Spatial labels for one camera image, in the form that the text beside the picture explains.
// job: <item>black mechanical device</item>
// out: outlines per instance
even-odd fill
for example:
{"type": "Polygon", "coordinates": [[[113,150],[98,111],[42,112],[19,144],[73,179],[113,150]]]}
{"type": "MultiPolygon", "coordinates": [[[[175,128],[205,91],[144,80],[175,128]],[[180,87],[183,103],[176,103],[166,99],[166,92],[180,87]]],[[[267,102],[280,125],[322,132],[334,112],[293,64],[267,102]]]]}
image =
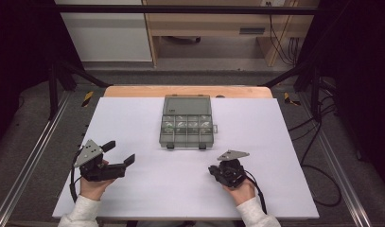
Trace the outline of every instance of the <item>black mechanical device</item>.
{"type": "Polygon", "coordinates": [[[135,162],[135,154],[128,157],[122,164],[108,165],[103,162],[103,153],[115,147],[115,141],[99,146],[93,140],[88,140],[86,145],[78,150],[74,157],[71,171],[71,195],[77,200],[75,190],[74,171],[79,167],[80,176],[89,182],[101,182],[111,179],[122,178],[125,170],[135,162]]]}
{"type": "Polygon", "coordinates": [[[244,169],[243,165],[238,160],[238,158],[248,155],[249,153],[247,152],[229,149],[227,152],[218,157],[218,160],[221,161],[219,166],[209,166],[209,172],[215,177],[216,181],[230,188],[238,188],[245,179],[248,179],[257,189],[257,195],[260,198],[263,212],[267,214],[265,198],[257,185],[256,179],[251,173],[244,169]]]}

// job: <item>person's left hand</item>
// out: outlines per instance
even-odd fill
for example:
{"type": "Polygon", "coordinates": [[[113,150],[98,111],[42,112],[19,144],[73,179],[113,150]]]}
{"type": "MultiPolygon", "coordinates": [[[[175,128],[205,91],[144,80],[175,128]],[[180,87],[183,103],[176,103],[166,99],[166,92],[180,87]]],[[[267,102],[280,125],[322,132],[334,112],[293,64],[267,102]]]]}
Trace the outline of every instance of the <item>person's left hand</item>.
{"type": "MultiPolygon", "coordinates": [[[[103,160],[104,165],[107,165],[108,163],[109,162],[103,160]]],[[[80,195],[93,201],[100,201],[107,186],[112,184],[115,180],[116,179],[102,182],[88,182],[82,177],[80,178],[80,195]]]]}

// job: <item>white cabinet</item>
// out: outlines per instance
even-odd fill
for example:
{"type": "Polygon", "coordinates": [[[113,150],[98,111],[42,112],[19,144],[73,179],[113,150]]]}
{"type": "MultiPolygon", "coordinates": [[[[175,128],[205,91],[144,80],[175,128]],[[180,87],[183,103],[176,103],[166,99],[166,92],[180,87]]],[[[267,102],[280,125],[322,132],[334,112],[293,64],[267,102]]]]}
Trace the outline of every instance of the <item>white cabinet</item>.
{"type": "MultiPolygon", "coordinates": [[[[140,0],[56,0],[56,4],[141,5],[140,0]]],[[[82,61],[152,61],[143,13],[62,13],[82,61]]]]}

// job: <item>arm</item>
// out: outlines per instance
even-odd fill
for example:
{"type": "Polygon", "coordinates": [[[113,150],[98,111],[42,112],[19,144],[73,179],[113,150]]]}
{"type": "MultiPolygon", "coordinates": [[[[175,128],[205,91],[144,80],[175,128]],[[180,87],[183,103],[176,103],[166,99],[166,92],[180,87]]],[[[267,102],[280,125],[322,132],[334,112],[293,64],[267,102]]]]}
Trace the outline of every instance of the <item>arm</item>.
{"type": "Polygon", "coordinates": [[[271,215],[266,215],[256,200],[254,184],[245,180],[238,188],[223,186],[236,203],[236,210],[241,214],[247,227],[278,227],[280,223],[271,215]]]}
{"type": "Polygon", "coordinates": [[[80,195],[74,210],[62,216],[59,227],[91,226],[97,227],[96,217],[100,206],[100,198],[106,187],[115,180],[103,182],[88,182],[80,178],[80,195]]]}

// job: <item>gray plastic organizer box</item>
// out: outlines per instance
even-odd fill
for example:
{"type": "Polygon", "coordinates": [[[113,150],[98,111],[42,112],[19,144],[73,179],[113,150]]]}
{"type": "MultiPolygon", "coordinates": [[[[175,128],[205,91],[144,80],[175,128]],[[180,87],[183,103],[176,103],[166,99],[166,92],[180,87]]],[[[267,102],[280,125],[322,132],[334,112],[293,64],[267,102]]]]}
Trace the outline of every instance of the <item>gray plastic organizer box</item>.
{"type": "Polygon", "coordinates": [[[210,96],[167,95],[160,129],[162,148],[213,147],[210,96]]]}

